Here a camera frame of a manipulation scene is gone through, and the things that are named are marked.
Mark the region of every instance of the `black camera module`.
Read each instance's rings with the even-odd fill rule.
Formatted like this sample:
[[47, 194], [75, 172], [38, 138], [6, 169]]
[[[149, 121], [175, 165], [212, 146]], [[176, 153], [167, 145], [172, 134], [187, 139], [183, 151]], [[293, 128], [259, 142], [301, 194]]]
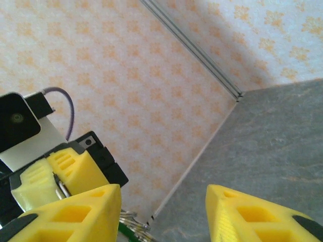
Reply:
[[18, 93], [0, 96], [0, 153], [37, 135], [40, 129], [23, 96]]

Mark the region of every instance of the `camera lens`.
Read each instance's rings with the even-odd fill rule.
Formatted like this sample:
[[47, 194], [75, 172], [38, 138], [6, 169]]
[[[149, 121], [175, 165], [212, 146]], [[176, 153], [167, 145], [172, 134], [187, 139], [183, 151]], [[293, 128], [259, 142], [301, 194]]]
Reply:
[[11, 115], [11, 122], [14, 124], [20, 124], [24, 121], [24, 116], [21, 113], [14, 113]]

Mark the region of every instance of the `orange floral pattern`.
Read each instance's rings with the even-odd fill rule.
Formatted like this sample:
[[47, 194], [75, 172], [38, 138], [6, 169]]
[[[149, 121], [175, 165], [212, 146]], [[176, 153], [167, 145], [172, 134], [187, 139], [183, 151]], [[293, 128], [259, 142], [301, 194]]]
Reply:
[[[140, 0], [5, 1], [1, 15], [0, 94], [66, 89], [73, 138], [98, 134], [129, 177], [124, 208], [149, 218], [235, 100]], [[48, 99], [65, 133], [68, 104]]]
[[242, 90], [323, 78], [323, 1], [155, 1]]

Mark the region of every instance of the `gray stone tile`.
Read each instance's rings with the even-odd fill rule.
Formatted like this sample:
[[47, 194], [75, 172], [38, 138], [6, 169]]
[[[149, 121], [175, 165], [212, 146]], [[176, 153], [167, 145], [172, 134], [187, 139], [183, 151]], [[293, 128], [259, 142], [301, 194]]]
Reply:
[[205, 192], [219, 184], [323, 224], [323, 82], [246, 93], [163, 208], [160, 241], [208, 242]]

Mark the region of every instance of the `wall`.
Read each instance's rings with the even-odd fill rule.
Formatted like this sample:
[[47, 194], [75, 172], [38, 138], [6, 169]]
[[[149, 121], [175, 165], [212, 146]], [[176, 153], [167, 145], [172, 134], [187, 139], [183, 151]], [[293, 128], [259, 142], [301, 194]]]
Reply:
[[323, 77], [320, 0], [156, 0], [242, 90]]
[[[148, 218], [235, 100], [137, 0], [5, 0], [0, 93], [65, 88], [72, 138], [94, 130], [130, 179], [123, 207]], [[64, 134], [68, 104], [49, 94]]]

